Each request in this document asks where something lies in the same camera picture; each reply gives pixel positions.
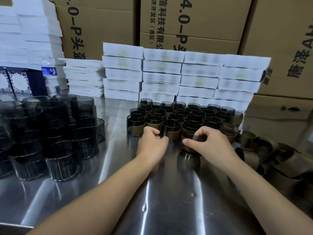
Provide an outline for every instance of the metal table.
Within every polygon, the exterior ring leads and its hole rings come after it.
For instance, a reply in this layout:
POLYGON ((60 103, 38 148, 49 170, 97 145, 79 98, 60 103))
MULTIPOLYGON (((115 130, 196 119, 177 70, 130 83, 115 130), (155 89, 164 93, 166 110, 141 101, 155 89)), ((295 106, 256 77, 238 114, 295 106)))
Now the metal table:
MULTIPOLYGON (((106 141, 100 144, 98 155, 84 161, 84 171, 76 178, 65 182, 47 177, 20 181, 15 175, 0 179, 0 234, 25 234, 133 159, 139 138, 126 134, 126 117, 137 104, 95 98, 98 117, 105 120, 106 141)), ((307 138, 312 127, 307 115, 308 112, 291 114, 277 108, 252 106, 246 112, 244 128, 261 136, 270 134, 279 142, 310 153, 313 147, 307 138)), ((312 216, 310 203, 294 200, 312 216)), ((264 234, 264 231, 223 172, 202 157, 181 154, 179 143, 171 143, 163 160, 132 198, 113 234, 264 234)))

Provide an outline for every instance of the clear plastic water bottle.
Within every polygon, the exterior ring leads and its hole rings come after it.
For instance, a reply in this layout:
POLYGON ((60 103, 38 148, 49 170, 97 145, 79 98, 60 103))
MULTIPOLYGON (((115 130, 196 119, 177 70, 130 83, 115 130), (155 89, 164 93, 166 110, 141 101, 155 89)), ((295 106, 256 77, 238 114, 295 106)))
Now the clear plastic water bottle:
POLYGON ((61 94, 58 83, 58 72, 55 63, 47 55, 41 63, 42 74, 45 78, 46 88, 49 96, 61 94))

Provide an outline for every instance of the bottle label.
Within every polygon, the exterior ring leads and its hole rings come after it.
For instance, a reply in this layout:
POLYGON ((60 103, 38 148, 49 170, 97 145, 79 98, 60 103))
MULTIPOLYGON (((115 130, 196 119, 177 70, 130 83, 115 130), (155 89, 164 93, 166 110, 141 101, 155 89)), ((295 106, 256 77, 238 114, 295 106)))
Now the bottle label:
POLYGON ((41 67, 44 76, 57 76, 57 68, 55 67, 41 67))

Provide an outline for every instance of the hand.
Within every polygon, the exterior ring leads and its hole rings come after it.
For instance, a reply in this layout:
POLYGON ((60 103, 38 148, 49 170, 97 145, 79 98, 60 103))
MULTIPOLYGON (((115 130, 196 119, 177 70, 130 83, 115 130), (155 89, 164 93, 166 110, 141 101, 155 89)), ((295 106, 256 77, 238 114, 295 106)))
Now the hand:
POLYGON ((159 130, 146 126, 138 142, 137 157, 146 159, 152 163, 152 166, 161 160, 168 145, 168 137, 160 138, 158 134, 160 134, 159 130))
POLYGON ((229 166, 232 167, 234 162, 240 161, 227 137, 220 130, 202 126, 195 132, 195 135, 198 136, 203 134, 207 136, 205 142, 192 139, 184 139, 182 142, 224 172, 229 166))

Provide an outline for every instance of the person's left hand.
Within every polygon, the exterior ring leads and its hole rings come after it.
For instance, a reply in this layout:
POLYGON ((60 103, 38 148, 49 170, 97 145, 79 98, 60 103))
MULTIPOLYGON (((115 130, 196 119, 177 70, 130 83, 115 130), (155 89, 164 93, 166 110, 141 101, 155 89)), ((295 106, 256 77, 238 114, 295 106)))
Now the person's left hand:
POLYGON ((168 137, 160 138, 158 134, 159 130, 146 126, 138 142, 137 157, 151 162, 152 166, 161 160, 168 145, 168 137))

